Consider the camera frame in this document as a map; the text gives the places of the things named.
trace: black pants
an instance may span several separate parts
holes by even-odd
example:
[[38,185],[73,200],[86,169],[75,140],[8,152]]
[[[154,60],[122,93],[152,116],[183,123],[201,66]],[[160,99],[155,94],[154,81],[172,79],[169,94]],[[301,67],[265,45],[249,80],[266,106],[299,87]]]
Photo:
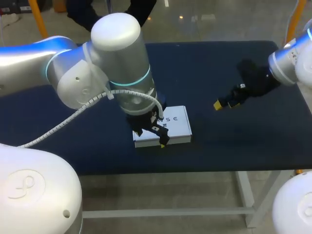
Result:
[[[67,0],[66,2],[67,16],[89,32],[101,18],[93,9],[92,2],[93,0]],[[131,0],[130,7],[126,13],[135,17],[142,27],[155,4],[156,0]]]

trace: floor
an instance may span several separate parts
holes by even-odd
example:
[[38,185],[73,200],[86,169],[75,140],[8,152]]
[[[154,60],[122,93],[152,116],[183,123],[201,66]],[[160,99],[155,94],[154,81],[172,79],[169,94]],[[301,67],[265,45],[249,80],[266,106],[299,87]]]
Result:
[[[124,11],[129,0],[112,0],[113,11]],[[273,40],[282,45],[287,20],[295,0],[158,0],[143,27],[146,42],[206,40]],[[94,2],[96,11],[107,14],[104,0]],[[308,2],[298,32],[312,14]],[[50,36],[63,35],[77,43],[90,34],[53,10],[42,13]],[[5,44],[20,45],[40,40],[31,14],[4,28]],[[312,109],[312,91],[300,86]],[[269,172],[250,172],[255,196]],[[204,207],[241,205],[235,176],[230,172],[148,175],[83,176],[84,210]],[[111,218],[85,220],[84,234],[274,234],[271,214],[253,230],[244,218],[234,216]]]

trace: white cable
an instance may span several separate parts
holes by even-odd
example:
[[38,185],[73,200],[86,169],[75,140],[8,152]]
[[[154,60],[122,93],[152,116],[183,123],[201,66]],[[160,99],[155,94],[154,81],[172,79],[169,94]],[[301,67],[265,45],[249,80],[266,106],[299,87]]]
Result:
[[[128,94],[128,95],[138,96],[138,97],[153,101],[156,104],[156,106],[158,107],[159,117],[164,118],[164,114],[163,114],[161,104],[159,103],[159,101],[156,98],[154,98],[150,95],[140,93],[140,92],[136,92],[136,91],[131,91],[131,90],[123,90],[123,89],[111,90],[111,93],[112,94]],[[60,130],[61,128],[63,128],[69,122],[71,122],[74,118],[76,118],[78,115],[80,115],[82,112],[84,112],[88,107],[91,107],[94,104],[94,102],[98,102],[101,98],[106,97],[106,96],[107,96],[106,93],[102,93],[102,94],[97,95],[96,97],[94,97],[90,101],[88,101],[86,104],[84,104],[82,107],[80,107],[75,113],[73,113],[71,116],[69,116],[62,123],[60,123],[59,125],[57,125],[53,129],[51,129],[50,131],[46,132],[42,136],[38,137],[37,139],[35,139],[35,140],[33,140],[27,144],[21,145],[18,148],[29,148],[29,147],[32,147],[32,146],[36,145],[37,143],[43,141],[44,139],[48,138],[53,133],[55,133],[58,130]]]
[[3,33],[2,33],[2,16],[0,16],[0,37],[1,37],[2,45],[5,47]]
[[298,4],[299,4],[299,1],[300,1],[300,0],[297,0],[297,3],[296,3],[296,5],[294,6],[294,9],[293,9],[293,11],[292,11],[292,14],[291,14],[291,15],[289,16],[289,18],[288,18],[287,27],[286,27],[286,34],[285,34],[285,40],[284,40],[284,43],[285,43],[285,44],[289,42],[289,41],[287,41],[288,28],[289,28],[289,25],[290,25],[290,23],[291,23],[291,20],[292,20],[292,17],[293,17],[293,15],[294,15],[294,12],[295,12],[296,9],[297,9],[297,6],[298,6]]

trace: robot logo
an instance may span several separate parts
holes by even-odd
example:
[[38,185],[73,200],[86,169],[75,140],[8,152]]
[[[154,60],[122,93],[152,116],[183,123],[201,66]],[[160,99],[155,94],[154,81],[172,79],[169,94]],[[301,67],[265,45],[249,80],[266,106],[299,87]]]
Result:
[[22,192],[14,196],[9,196],[10,199],[19,199],[27,195],[28,189],[32,188],[35,185],[35,179],[32,176],[27,176],[24,181],[22,187],[17,187],[16,190],[22,190]]
[[43,176],[34,170],[19,170],[9,175],[4,186],[7,202],[26,205],[38,201],[45,191]]

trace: dark blue table cover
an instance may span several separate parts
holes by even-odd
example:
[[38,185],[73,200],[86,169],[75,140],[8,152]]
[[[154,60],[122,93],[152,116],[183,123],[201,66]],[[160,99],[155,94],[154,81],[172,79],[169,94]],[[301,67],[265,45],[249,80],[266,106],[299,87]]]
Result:
[[[241,59],[265,65],[276,48],[270,41],[147,45],[157,89],[169,106],[186,106],[191,143],[136,149],[125,114],[106,99],[34,148],[61,156],[80,175],[311,168],[312,116],[296,85],[213,109],[241,83]],[[27,143],[71,113],[48,86],[2,97],[0,142]]]

